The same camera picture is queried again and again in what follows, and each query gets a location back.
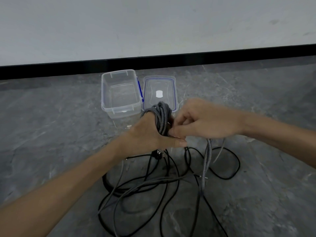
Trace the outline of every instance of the black baseboard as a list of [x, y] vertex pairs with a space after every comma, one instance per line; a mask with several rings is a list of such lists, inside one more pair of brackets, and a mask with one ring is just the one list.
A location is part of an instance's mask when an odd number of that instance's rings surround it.
[[0, 67], [0, 79], [100, 73], [316, 55], [316, 44]]

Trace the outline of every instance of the gray marble floor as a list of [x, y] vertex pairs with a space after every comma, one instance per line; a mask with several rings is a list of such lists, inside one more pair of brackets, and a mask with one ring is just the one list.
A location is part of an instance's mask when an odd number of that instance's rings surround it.
[[[219, 104], [261, 113], [316, 130], [316, 56], [137, 70], [146, 75], [176, 77], [178, 101], [201, 97]], [[0, 82], [0, 203], [8, 203], [107, 144], [136, 117], [109, 119], [101, 110], [101, 74], [9, 79]], [[204, 139], [188, 138], [203, 151]], [[234, 136], [226, 147], [240, 158], [239, 173], [225, 181], [208, 174], [206, 197], [229, 236], [316, 236], [316, 171], [257, 140]], [[181, 170], [183, 150], [170, 150]], [[202, 168], [192, 153], [193, 169]], [[146, 157], [126, 162], [123, 179], [145, 173]], [[213, 166], [225, 175], [236, 165], [224, 152]], [[114, 183], [120, 166], [109, 172]], [[163, 165], [156, 175], [160, 175]], [[167, 195], [175, 186], [170, 185]], [[126, 199], [134, 214], [118, 212], [121, 234], [133, 231], [152, 213], [163, 186]], [[97, 218], [107, 191], [99, 180], [50, 233], [55, 236], [109, 236]], [[197, 188], [181, 182], [163, 216], [164, 236], [187, 236]], [[112, 222], [113, 209], [103, 213]], [[159, 215], [135, 236], [160, 236]], [[195, 236], [223, 236], [204, 202]]]

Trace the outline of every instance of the left hand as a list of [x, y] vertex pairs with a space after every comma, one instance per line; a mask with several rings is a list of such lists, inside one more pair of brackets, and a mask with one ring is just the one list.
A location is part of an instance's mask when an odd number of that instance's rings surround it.
[[155, 115], [146, 113], [129, 131], [114, 140], [119, 147], [118, 157], [141, 155], [156, 149], [165, 150], [171, 147], [186, 147], [184, 139], [162, 136], [155, 125]]

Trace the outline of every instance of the white label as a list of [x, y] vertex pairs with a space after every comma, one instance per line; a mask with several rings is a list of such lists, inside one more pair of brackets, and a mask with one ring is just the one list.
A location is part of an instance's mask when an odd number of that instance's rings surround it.
[[156, 97], [157, 97], [157, 98], [163, 97], [162, 91], [156, 91]]

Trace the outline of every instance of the clear plastic container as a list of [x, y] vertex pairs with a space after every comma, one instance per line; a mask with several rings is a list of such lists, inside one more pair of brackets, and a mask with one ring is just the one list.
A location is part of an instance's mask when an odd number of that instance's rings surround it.
[[145, 76], [143, 91], [143, 110], [158, 104], [159, 101], [167, 103], [172, 112], [178, 110], [179, 105], [175, 77], [166, 75]]
[[134, 70], [107, 72], [102, 75], [101, 107], [110, 118], [141, 112], [143, 95]]

